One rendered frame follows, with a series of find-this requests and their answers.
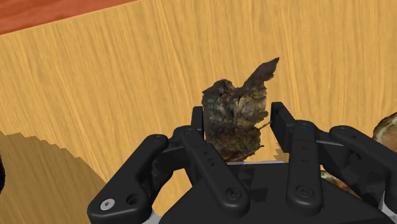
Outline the black rounded object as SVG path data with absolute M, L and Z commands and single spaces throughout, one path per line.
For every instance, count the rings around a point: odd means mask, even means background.
M 6 179 L 6 173 L 5 173 L 2 158 L 0 156 L 0 194 L 1 194 L 2 190 L 4 189 L 5 179 Z

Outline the brown and white rounded object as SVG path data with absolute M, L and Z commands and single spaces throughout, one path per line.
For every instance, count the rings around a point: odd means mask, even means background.
M 397 112 L 381 119 L 381 121 L 373 130 L 372 139 L 397 153 Z M 330 183 L 333 183 L 342 190 L 359 198 L 359 195 L 350 189 L 343 181 L 339 180 L 335 176 L 332 176 L 323 168 L 321 169 L 321 177 Z

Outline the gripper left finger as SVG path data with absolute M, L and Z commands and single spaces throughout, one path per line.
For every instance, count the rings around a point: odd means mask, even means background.
M 192 188 L 160 219 L 152 205 L 178 169 Z M 203 109 L 172 137 L 152 134 L 129 156 L 87 208 L 91 224 L 232 224 L 247 215 L 247 190 L 204 139 Z

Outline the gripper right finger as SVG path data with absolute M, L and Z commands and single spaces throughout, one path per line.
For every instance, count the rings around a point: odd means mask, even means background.
M 289 154 L 279 199 L 286 216 L 397 215 L 397 153 L 346 125 L 319 130 L 271 105 L 270 126 Z

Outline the dark brown rough lump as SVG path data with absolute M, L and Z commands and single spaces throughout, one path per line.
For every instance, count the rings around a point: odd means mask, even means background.
M 227 162 L 242 162 L 261 145 L 256 124 L 268 116 L 265 82 L 274 77 L 279 58 L 260 64 L 241 87 L 216 81 L 202 93 L 205 140 Z

